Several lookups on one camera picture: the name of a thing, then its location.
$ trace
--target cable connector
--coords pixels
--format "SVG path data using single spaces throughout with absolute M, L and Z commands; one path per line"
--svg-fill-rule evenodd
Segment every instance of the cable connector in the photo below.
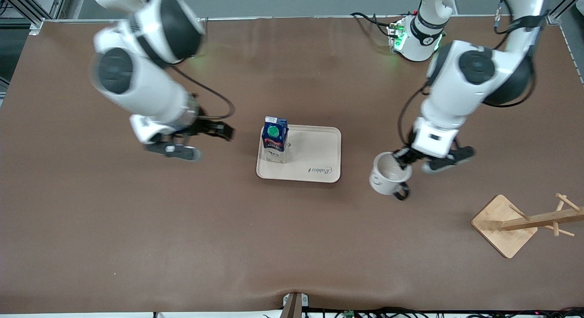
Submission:
M 494 27 L 499 27 L 499 22 L 501 21 L 501 10 L 503 9 L 503 2 L 499 2 L 497 5 L 497 11 L 495 11 L 495 24 Z

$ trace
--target wooden mug tree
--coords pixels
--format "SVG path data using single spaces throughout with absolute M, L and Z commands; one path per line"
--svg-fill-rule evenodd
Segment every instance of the wooden mug tree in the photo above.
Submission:
M 555 194 L 559 204 L 555 212 L 527 216 L 505 196 L 498 195 L 481 210 L 471 222 L 473 227 L 505 258 L 512 258 L 531 237 L 538 227 L 553 230 L 574 237 L 573 233 L 561 230 L 560 223 L 584 220 L 582 209 L 564 195 Z M 571 209 L 562 210 L 568 204 Z

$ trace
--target square wooden base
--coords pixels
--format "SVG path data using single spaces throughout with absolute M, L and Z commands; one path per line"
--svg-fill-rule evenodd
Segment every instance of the square wooden base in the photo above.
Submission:
M 537 232 L 537 227 L 520 230 L 501 230 L 501 222 L 521 218 L 509 206 L 503 195 L 491 200 L 473 219 L 475 229 L 505 258 L 512 258 L 527 241 Z

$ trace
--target green circle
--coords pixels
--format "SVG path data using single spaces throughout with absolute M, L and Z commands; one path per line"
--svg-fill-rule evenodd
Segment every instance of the green circle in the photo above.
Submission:
M 271 126 L 267 128 L 267 135 L 270 137 L 278 137 L 280 131 L 278 130 L 277 126 Z

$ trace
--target white mug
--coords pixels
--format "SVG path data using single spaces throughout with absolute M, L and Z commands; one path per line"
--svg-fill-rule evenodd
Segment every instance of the white mug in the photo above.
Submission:
M 409 197 L 409 186 L 405 182 L 411 176 L 412 166 L 402 170 L 393 152 L 382 152 L 373 161 L 369 184 L 382 195 L 394 195 L 399 200 L 405 200 Z

